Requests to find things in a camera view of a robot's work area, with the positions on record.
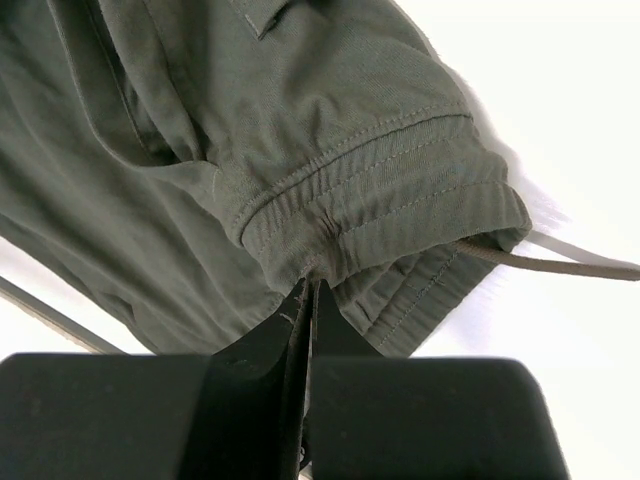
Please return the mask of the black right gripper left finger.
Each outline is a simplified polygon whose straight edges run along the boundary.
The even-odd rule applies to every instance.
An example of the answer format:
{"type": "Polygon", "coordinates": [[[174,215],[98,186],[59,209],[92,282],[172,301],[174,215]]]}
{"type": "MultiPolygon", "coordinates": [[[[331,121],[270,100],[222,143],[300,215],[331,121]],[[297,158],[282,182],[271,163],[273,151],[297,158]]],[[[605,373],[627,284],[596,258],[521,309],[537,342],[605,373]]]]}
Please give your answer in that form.
{"type": "Polygon", "coordinates": [[[15,354],[1,364],[5,479],[294,479],[309,283],[213,355],[15,354]]]}

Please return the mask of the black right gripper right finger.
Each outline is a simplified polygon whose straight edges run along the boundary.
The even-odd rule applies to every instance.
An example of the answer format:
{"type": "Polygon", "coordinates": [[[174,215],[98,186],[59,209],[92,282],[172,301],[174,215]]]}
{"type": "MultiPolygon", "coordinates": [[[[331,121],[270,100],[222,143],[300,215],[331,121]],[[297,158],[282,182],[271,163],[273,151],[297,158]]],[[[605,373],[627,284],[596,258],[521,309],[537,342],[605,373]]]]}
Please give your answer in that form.
{"type": "Polygon", "coordinates": [[[388,358],[313,295],[310,446],[317,479],[564,479],[541,388],[505,358],[388,358]]]}

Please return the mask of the olive green shorts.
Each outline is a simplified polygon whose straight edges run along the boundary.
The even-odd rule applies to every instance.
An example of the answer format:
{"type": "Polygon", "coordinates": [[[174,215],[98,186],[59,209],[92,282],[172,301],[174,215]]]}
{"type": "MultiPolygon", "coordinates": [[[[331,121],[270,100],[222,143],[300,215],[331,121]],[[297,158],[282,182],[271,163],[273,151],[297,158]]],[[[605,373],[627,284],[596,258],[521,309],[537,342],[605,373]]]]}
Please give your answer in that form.
{"type": "Polygon", "coordinates": [[[531,218],[388,1],[5,1],[1,234],[156,354],[220,351],[302,278],[412,354],[531,218]]]}

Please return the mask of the aluminium table edge rail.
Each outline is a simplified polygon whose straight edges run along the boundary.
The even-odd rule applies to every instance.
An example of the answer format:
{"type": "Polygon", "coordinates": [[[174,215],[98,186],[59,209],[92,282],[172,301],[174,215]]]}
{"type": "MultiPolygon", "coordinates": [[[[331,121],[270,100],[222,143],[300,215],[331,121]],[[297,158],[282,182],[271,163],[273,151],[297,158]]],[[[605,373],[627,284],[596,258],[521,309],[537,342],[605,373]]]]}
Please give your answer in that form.
{"type": "Polygon", "coordinates": [[[108,342],[101,336],[93,333],[78,322],[62,314],[45,302],[39,300],[27,291],[1,278],[1,297],[29,314],[40,323],[85,348],[91,353],[97,354],[124,354],[124,351],[108,342]]]}

